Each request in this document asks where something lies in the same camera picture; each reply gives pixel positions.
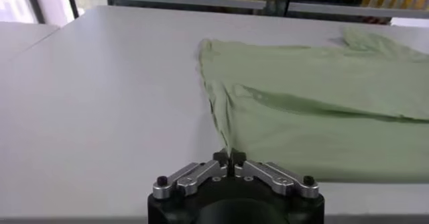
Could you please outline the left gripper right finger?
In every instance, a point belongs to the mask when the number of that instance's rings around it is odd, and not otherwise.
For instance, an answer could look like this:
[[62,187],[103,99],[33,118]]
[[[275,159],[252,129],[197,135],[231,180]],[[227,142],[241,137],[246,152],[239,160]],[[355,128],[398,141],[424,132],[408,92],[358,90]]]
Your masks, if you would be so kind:
[[305,199],[318,198],[318,183],[312,176],[301,176],[273,162],[248,160],[244,152],[231,150],[231,165],[234,175],[245,180],[259,179],[282,196],[297,194]]

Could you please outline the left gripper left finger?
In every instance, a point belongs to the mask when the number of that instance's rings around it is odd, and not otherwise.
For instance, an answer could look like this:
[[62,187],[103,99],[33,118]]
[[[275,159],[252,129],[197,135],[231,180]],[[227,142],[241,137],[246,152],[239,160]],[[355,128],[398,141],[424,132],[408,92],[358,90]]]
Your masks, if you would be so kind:
[[152,196],[165,200],[177,190],[184,196],[198,192],[198,187],[210,178],[224,178],[228,174],[229,156],[226,149],[215,152],[212,160],[204,163],[192,162],[170,176],[159,176],[153,184]]

